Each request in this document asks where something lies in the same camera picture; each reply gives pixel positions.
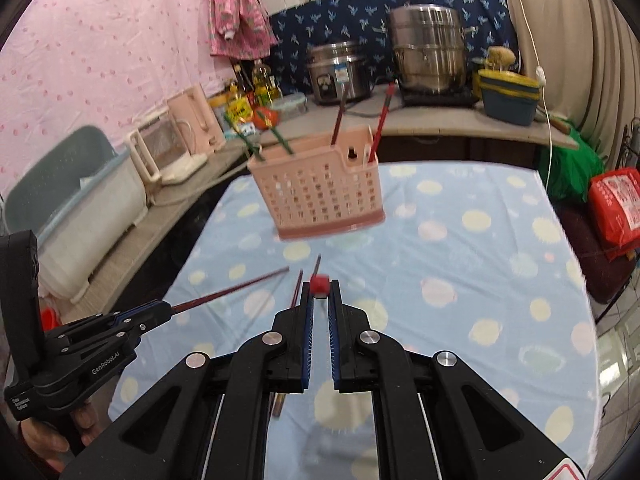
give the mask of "silver screw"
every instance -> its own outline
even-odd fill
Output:
[[[265,345],[277,345],[282,341],[282,334],[280,334],[279,332],[267,332],[265,335],[262,336],[262,342]]]
[[[204,363],[207,362],[207,358],[202,354],[193,353],[187,355],[187,358],[184,362],[189,368],[200,368]]]
[[[450,367],[458,362],[458,358],[453,352],[444,351],[440,352],[436,356],[436,361],[439,362],[442,366]]]
[[[373,345],[380,341],[380,334],[375,330],[365,330],[360,334],[360,341],[367,345]]]

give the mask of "red package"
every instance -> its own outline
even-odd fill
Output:
[[[609,261],[640,248],[640,173],[609,171],[591,179],[589,206]]]

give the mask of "blue patterned cloth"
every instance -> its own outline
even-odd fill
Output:
[[[233,352],[271,329],[303,268],[424,355],[451,350],[582,468],[599,417],[596,334],[580,267],[534,171],[498,164],[380,165],[386,220],[283,242],[255,181],[237,178],[165,300],[191,300],[284,265],[273,278],[175,316],[142,337],[114,418],[191,351]],[[378,478],[369,394],[331,380],[326,307],[314,310],[309,390],[269,426],[265,480]]]
[[[371,80],[395,71],[387,13],[404,5],[437,4],[457,9],[463,27],[479,27],[466,37],[467,59],[486,57],[492,45],[518,55],[518,41],[507,0],[315,0],[271,16],[278,44],[269,65],[285,94],[312,92],[306,69],[309,46],[358,41],[369,59]]]

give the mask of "plastic basket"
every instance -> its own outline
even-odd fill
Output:
[[[351,231],[384,221],[378,160],[368,163],[373,142],[368,126],[293,140],[252,157],[251,171],[283,239]]]

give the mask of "finger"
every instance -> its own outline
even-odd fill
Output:
[[[21,424],[21,428],[27,445],[43,458],[50,452],[64,453],[69,450],[66,438],[39,420],[28,418]]]
[[[90,430],[86,430],[82,434],[82,443],[85,446],[91,444],[100,435],[102,428],[98,424],[94,424]]]
[[[46,462],[58,473],[62,473],[62,470],[65,468],[65,464],[59,458],[49,458]]]
[[[98,422],[98,413],[92,404],[81,406],[72,413],[72,416],[80,430],[88,430]]]

